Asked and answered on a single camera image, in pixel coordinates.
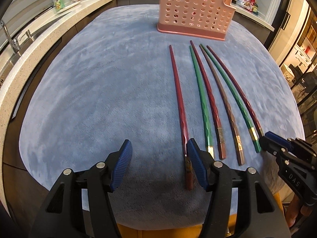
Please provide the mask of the right hand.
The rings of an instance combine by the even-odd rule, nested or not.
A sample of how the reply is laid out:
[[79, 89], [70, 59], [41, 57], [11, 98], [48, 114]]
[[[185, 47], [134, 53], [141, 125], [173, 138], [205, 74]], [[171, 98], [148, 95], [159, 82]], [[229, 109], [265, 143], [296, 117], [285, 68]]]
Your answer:
[[288, 227], [292, 227], [294, 225], [299, 214], [304, 217], [309, 217], [312, 211], [313, 206], [308, 207], [306, 205], [302, 205], [300, 198], [297, 195], [294, 195], [285, 213], [285, 219]]

